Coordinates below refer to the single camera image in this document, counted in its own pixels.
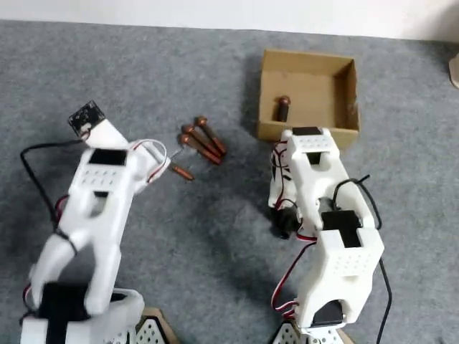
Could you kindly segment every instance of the wooden base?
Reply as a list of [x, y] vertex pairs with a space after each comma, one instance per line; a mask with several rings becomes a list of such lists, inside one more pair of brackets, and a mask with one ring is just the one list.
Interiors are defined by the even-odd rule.
[[459, 88], [459, 54], [450, 60], [450, 76], [453, 85]]

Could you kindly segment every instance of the black cable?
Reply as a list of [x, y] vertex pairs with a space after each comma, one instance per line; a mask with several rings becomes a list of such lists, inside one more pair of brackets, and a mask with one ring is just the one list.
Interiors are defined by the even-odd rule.
[[57, 212], [56, 209], [54, 208], [51, 200], [49, 199], [49, 196], [47, 195], [43, 185], [39, 182], [38, 178], [35, 176], [34, 171], [30, 167], [29, 163], [26, 160], [26, 154], [30, 151], [35, 151], [37, 149], [43, 149], [43, 148], [55, 148], [55, 147], [68, 147], [71, 145], [77, 145], [78, 143], [83, 142], [82, 139], [78, 140], [70, 140], [70, 141], [63, 141], [63, 142], [51, 142], [51, 143], [40, 143], [38, 145], [31, 145], [30, 147], [25, 148], [20, 156], [21, 156], [21, 161], [22, 164], [24, 165], [24, 168], [26, 169], [27, 174], [29, 174], [30, 179], [34, 183], [34, 185], [37, 187], [37, 190], [40, 194], [40, 196], [43, 199], [44, 204], [48, 208], [49, 216], [51, 218], [52, 222], [52, 227], [53, 227], [53, 232], [58, 235], [59, 237], [63, 238], [64, 240], [68, 241], [70, 243], [70, 246], [72, 247], [73, 252], [75, 255], [77, 254], [77, 248], [75, 245], [70, 241], [70, 238], [66, 233], [62, 232], [60, 228], [58, 227], [59, 224], [59, 219], [57, 218]]
[[381, 216], [379, 215], [378, 207], [376, 206], [376, 203], [375, 203], [372, 195], [370, 194], [370, 192], [368, 191], [366, 186], [363, 184], [363, 182], [365, 180], [367, 180], [368, 178], [370, 178], [369, 174], [367, 174], [362, 179], [349, 178], [349, 179], [346, 179], [346, 180], [338, 183], [338, 185], [336, 185], [335, 191], [333, 192], [333, 198], [331, 199], [331, 204], [333, 206], [333, 209], [336, 210], [337, 209], [336, 197], [338, 196], [339, 188], [341, 188], [344, 184], [347, 184], [347, 183], [356, 184], [357, 186], [359, 186], [362, 189], [362, 191], [366, 194], [366, 197], [368, 197], [368, 200], [372, 204], [374, 215], [375, 215], [375, 217], [376, 217], [376, 219], [378, 221], [376, 229], [380, 230], [382, 228], [382, 220], [381, 220]]
[[381, 325], [379, 326], [378, 338], [376, 339], [377, 344], [381, 343], [381, 337], [384, 331], [384, 326], [386, 325], [386, 320], [387, 320], [387, 317], [389, 316], [390, 307], [392, 306], [392, 289], [390, 287], [389, 278], [387, 277], [386, 268], [384, 267], [382, 258], [379, 259], [379, 267], [381, 268], [382, 278], [384, 278], [384, 283], [386, 284], [387, 306], [386, 306], [386, 310], [384, 311], [384, 315], [381, 320]]
[[[331, 205], [332, 205], [334, 210], [337, 210], [338, 206], [336, 204], [336, 197], [338, 196], [339, 188], [341, 188], [346, 183], [354, 183], [354, 184], [356, 184], [358, 187], [360, 187], [362, 189], [362, 191], [366, 194], [366, 197], [368, 197], [368, 200], [372, 204], [374, 215], [376, 216], [377, 221], [378, 221], [378, 224], [376, 225], [376, 229], [380, 230], [382, 228], [382, 220], [381, 220], [381, 216], [379, 215], [378, 207], [377, 207], [376, 202], [374, 201], [372, 195], [370, 194], [370, 192], [368, 191], [366, 186], [363, 184], [363, 182], [365, 180], [367, 180], [368, 178], [370, 178], [369, 174], [367, 174], [362, 179], [349, 178], [349, 179], [346, 179], [346, 180], [338, 183], [336, 185], [335, 191], [333, 193], [333, 198], [331, 200]], [[389, 316], [390, 307], [392, 306], [392, 289], [390, 287], [389, 278], [387, 276], [386, 268], [384, 267], [384, 263], [382, 261], [382, 258], [379, 259], [379, 268], [381, 269], [382, 278], [384, 278], [384, 283], [385, 283], [386, 289], [387, 289], [387, 306], [386, 306], [386, 310], [384, 311], [384, 315], [383, 315], [382, 320], [381, 320], [381, 325], [379, 326], [378, 337], [377, 337], [377, 340], [376, 340], [377, 344], [381, 343], [381, 337], [382, 337], [382, 333], [384, 332], [384, 326], [386, 325], [387, 317]]]

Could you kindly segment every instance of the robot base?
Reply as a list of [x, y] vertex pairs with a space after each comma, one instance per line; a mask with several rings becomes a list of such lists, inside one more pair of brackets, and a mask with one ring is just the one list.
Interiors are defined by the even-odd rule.
[[316, 328], [311, 334], [300, 334], [290, 321], [285, 321], [274, 334], [270, 344], [354, 344], [354, 342], [336, 328]]

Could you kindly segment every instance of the white wire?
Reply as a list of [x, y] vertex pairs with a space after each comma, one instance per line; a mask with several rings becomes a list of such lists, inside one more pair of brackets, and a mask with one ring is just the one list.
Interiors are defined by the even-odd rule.
[[144, 146], [144, 148], [156, 159], [158, 162], [158, 168], [153, 171], [152, 173], [147, 176], [147, 180], [150, 181], [151, 177], [156, 175], [161, 169], [166, 168], [166, 160], [167, 160], [167, 149], [164, 143], [162, 143], [159, 140], [155, 140], [154, 138], [143, 138], [137, 141], [134, 141], [131, 144], [131, 149], [137, 149], [139, 146], [143, 145], [144, 143], [152, 143], [154, 148], [157, 148], [155, 145], [159, 145], [161, 149], [163, 150], [162, 156], [157, 156], [156, 152], [154, 150], [148, 149], [147, 146]]
[[147, 149], [147, 147], [144, 147], [144, 148], [146, 150], [148, 150], [148, 152], [151, 153], [154, 156], [154, 158], [158, 161], [158, 163], [164, 163], [164, 161], [167, 159], [167, 149], [166, 149], [166, 146], [164, 145], [164, 143], [162, 143], [159, 140], [155, 140], [154, 138], [142, 138], [141, 140], [134, 141], [132, 143], [131, 148], [132, 149], [137, 149], [138, 146], [143, 145], [144, 143], [147, 143], [147, 142], [152, 143], [153, 146], [155, 146], [155, 144], [156, 144], [156, 145], [159, 145], [161, 147], [161, 149], [164, 152], [161, 158], [156, 156], [154, 151], [150, 151], [149, 149]]

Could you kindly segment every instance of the brown peg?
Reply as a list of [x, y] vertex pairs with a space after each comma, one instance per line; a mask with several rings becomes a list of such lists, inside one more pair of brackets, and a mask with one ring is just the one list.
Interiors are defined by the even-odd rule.
[[212, 153], [210, 153], [206, 148], [204, 148], [203, 146], [201, 146], [201, 144], [199, 144], [199, 142], [197, 142], [194, 138], [192, 138], [190, 135], [188, 134], [181, 134], [179, 136], [179, 140], [180, 140], [180, 143], [182, 145], [189, 145], [190, 147], [196, 149], [198, 152], [200, 152], [203, 156], [205, 156], [206, 158], [208, 158], [211, 162], [219, 165], [222, 163], [222, 160], [218, 157], [216, 157], [215, 155], [213, 155]]
[[219, 140], [219, 138], [215, 135], [214, 131], [207, 125], [207, 118], [204, 116], [199, 116], [196, 119], [196, 125], [206, 133], [207, 137], [212, 140], [222, 155], [226, 154], [226, 147], [224, 146], [223, 142]]
[[201, 143], [210, 153], [214, 154], [215, 156], [221, 157], [222, 154], [215, 149], [212, 143], [209, 142], [201, 133], [198, 133], [194, 126], [191, 124], [183, 125], [181, 127], [181, 131], [183, 134], [191, 135], [196, 141]]
[[182, 176], [183, 178], [185, 178], [188, 181], [193, 181], [194, 180], [194, 176], [191, 174], [191, 172], [187, 171], [185, 168], [180, 167], [176, 163], [171, 162], [169, 164], [169, 169], [171, 171], [179, 174], [180, 176]]

